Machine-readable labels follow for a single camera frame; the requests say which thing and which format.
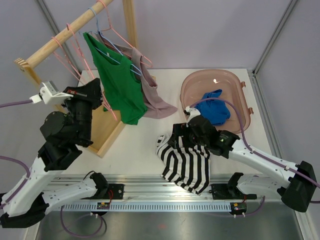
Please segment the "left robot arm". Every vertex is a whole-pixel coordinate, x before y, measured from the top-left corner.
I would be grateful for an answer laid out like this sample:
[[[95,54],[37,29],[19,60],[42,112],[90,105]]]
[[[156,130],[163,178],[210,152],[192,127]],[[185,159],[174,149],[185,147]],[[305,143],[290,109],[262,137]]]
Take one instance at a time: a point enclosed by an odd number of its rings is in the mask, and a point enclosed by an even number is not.
[[[40,127],[45,143],[32,166],[25,168],[25,175],[12,190],[0,196],[0,207],[4,211],[0,224],[7,229],[29,228],[56,208],[76,200],[103,199],[109,188],[103,174],[94,172],[89,178],[63,189],[44,190],[82,154],[82,148],[93,143],[92,112],[103,102],[100,79],[94,78],[64,91],[58,91],[47,81],[28,101],[61,105],[67,112],[53,111],[45,118]]]

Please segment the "pink wire hanger front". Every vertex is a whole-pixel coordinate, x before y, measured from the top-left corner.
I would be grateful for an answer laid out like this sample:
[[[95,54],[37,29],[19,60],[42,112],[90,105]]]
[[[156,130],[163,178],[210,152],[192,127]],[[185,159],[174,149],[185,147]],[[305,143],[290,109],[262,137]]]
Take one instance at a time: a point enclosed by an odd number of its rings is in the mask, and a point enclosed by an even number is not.
[[[62,50],[63,56],[59,55],[56,51],[54,51],[52,54],[56,57],[56,59],[62,63],[62,65],[82,84],[84,85],[86,83],[85,80],[81,77],[80,72],[78,69],[73,65],[71,62],[70,58],[67,55],[67,51],[62,47],[60,42],[54,37],[51,37],[52,40],[54,40],[57,44],[58,47]]]

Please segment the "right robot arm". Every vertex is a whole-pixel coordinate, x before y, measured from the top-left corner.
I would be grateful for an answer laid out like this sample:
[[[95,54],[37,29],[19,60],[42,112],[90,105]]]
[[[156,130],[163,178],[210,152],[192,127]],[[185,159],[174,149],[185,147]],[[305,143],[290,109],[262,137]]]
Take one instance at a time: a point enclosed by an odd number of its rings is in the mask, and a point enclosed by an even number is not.
[[[215,156],[243,163],[267,176],[260,183],[249,183],[240,176],[238,181],[227,185],[227,193],[232,198],[261,190],[263,195],[280,198],[286,206],[301,213],[312,203],[317,179],[310,163],[303,160],[297,164],[255,150],[244,138],[227,130],[217,130],[201,115],[186,123],[174,124],[167,143],[174,149],[201,146]]]

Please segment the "green tank top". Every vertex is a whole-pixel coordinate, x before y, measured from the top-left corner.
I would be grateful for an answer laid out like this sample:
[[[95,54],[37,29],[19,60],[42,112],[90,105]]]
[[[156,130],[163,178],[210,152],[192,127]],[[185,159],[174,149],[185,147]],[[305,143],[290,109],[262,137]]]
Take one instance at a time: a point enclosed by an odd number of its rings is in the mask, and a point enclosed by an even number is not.
[[[86,43],[98,70],[106,100],[113,110],[120,111],[123,123],[137,125],[147,112],[147,107],[143,100],[141,83],[136,79],[135,73],[130,71],[130,63],[122,59],[118,64],[99,53],[92,43]]]

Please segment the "black white striped tank top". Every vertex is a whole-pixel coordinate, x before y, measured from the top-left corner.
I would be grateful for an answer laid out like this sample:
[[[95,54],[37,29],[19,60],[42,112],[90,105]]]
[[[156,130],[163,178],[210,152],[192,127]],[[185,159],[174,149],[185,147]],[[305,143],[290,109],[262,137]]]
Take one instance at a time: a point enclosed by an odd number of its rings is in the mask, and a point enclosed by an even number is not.
[[[184,190],[201,195],[210,183],[211,153],[206,147],[186,147],[182,140],[178,147],[168,144],[168,135],[161,135],[156,142],[156,154],[164,164],[161,177]]]

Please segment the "blue tank top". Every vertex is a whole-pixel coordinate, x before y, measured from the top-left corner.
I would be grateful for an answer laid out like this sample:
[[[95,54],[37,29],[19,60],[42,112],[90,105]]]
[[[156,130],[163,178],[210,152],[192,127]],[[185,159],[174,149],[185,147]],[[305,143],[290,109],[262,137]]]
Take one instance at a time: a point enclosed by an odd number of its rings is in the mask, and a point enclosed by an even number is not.
[[[224,125],[231,116],[226,104],[220,100],[205,100],[196,104],[195,108],[214,126]]]

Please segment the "light blue wire hanger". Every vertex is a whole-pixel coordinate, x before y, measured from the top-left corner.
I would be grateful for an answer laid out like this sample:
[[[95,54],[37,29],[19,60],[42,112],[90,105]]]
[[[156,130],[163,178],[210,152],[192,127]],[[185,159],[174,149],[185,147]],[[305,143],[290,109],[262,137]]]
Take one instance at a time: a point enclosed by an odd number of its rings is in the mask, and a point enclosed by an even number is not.
[[[110,58],[111,60],[113,60],[114,62],[116,62],[117,64],[120,64],[119,60],[123,60],[125,59],[128,63],[130,63],[130,71],[135,73],[138,76],[142,75],[142,71],[135,66],[131,60],[129,60],[109,39],[105,38],[100,30],[99,27],[99,19],[97,17],[97,13],[93,10],[92,7],[88,8],[89,10],[91,10],[95,16],[95,20],[96,20],[96,28],[97,28],[97,32],[93,32],[93,31],[89,31],[89,32],[84,32],[83,38],[92,43],[93,47],[102,55]],[[101,37],[101,41],[96,40],[91,34],[95,34],[98,37]],[[108,45],[106,45],[103,40],[106,40],[108,43],[111,44],[111,46],[113,47],[113,49],[108,48]]]

